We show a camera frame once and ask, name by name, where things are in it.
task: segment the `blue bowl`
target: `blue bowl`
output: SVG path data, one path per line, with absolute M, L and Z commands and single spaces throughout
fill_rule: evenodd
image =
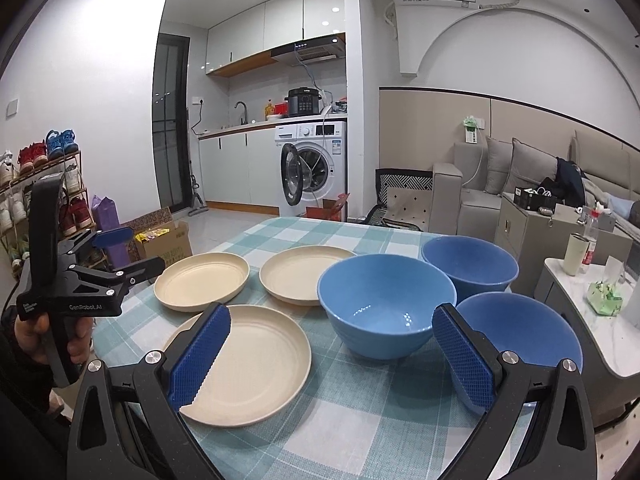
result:
M 367 254 L 327 269 L 318 297 L 351 351 L 388 360 L 415 352 L 433 336 L 433 311 L 456 304 L 456 289 L 444 272 L 416 258 Z
M 582 371 L 582 348 L 577 336 L 544 303 L 510 292 L 485 292 L 462 301 L 457 309 L 469 326 L 484 333 L 500 352 L 511 350 L 526 363 L 553 367 L 569 358 Z M 482 415 L 484 408 L 471 402 L 455 373 L 451 379 L 462 403 Z
M 451 278 L 458 301 L 482 292 L 503 292 L 518 277 L 518 263 L 497 245 L 466 236 L 434 238 L 422 258 Z

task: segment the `white cabinet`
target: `white cabinet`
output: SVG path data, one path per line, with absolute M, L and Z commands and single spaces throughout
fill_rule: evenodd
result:
M 248 166 L 251 204 L 278 206 L 284 195 L 280 177 L 282 147 L 274 140 L 275 128 L 248 134 Z
M 226 22 L 209 29 L 207 74 L 231 63 L 231 31 L 233 28 L 232 20 L 226 20 Z
M 344 0 L 304 0 L 305 39 L 344 32 Z
M 210 202 L 251 203 L 245 134 L 200 141 L 205 199 Z
M 270 0 L 265 6 L 265 50 L 303 39 L 302 0 Z
M 238 61 L 264 50 L 264 4 L 232 17 L 229 32 L 231 60 Z

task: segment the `green tissue box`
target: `green tissue box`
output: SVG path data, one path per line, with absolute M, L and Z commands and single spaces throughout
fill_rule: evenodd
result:
M 617 316 L 622 308 L 622 297 L 609 283 L 591 283 L 587 301 L 600 316 Z

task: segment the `range hood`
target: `range hood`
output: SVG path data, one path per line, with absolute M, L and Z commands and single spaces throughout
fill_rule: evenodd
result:
M 346 56 L 347 51 L 344 40 L 340 35 L 335 34 L 289 43 L 271 51 L 272 59 L 289 66 L 297 66 L 300 61 L 309 64 Z

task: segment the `red sneaker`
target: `red sneaker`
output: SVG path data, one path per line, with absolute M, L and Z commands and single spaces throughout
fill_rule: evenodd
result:
M 31 145 L 31 155 L 33 157 L 33 167 L 38 168 L 43 164 L 46 164 L 49 160 L 47 158 L 47 147 L 44 142 L 36 142 Z
M 29 173 L 33 169 L 33 145 L 20 150 L 18 164 L 20 164 L 20 174 Z
M 84 198 L 79 196 L 75 197 L 71 201 L 71 207 L 69 208 L 71 214 L 74 216 L 74 221 L 78 228 L 83 229 L 91 225 L 91 215 L 89 215 L 89 208 L 84 201 Z
M 71 213 L 71 206 L 63 204 L 60 208 L 60 230 L 64 236 L 71 236 L 78 229 L 76 229 L 76 223 L 74 222 L 74 216 Z

